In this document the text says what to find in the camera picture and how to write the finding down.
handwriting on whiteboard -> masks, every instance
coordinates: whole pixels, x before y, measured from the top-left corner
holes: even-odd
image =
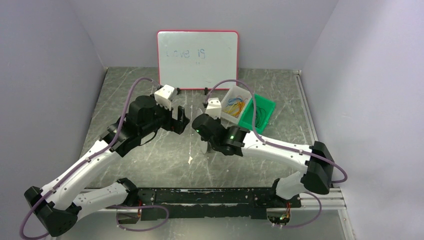
[[[181,58],[181,59],[188,59],[188,58],[199,58],[199,59],[205,59],[206,53],[203,48],[197,49],[196,51],[190,51],[190,50],[167,50],[166,56],[169,58]]]

marble surface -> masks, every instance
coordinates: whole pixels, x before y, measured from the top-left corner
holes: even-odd
[[[158,79],[155,67],[110,67],[107,71],[82,153],[88,151],[107,126],[122,112],[128,90],[139,77]],[[274,102],[275,110],[262,135],[295,144],[312,144],[304,106],[291,70],[240,69],[239,79],[254,91]],[[136,87],[132,100],[150,95],[149,82]],[[212,97],[222,99],[226,91],[215,91]],[[193,120],[205,99],[201,90],[183,90],[173,101],[173,107],[185,107]],[[88,188],[103,188],[119,178],[128,178],[138,187],[215,188],[270,187],[276,178],[284,178],[293,169],[277,162],[257,157],[224,156],[219,152],[202,154],[200,137],[187,125],[183,134],[159,130],[150,143],[133,149],[122,160],[110,165]]]

green plastic basket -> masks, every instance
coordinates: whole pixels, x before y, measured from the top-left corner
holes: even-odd
[[[276,108],[276,103],[258,94],[254,95],[254,99],[256,100],[256,112],[258,113],[260,120],[259,125],[256,127],[256,131],[258,134],[261,134],[267,126],[268,121],[270,120],[270,117],[274,112],[274,109]],[[243,115],[241,116],[240,121],[238,122],[238,125],[240,127],[252,130],[252,117],[253,99],[251,99],[247,104]]]

plastic container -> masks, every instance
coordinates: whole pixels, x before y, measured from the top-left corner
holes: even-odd
[[[238,124],[251,100],[252,95],[248,90],[232,86],[221,101],[221,118]]]
[[[276,108],[276,103],[266,99],[263,96],[258,94],[254,95],[254,99],[256,100],[256,131],[258,134],[261,134],[270,120],[271,115]],[[246,110],[243,112],[243,115],[238,122],[238,125],[243,128],[247,128],[252,130],[252,117],[253,117],[253,100],[251,99],[246,106]]]

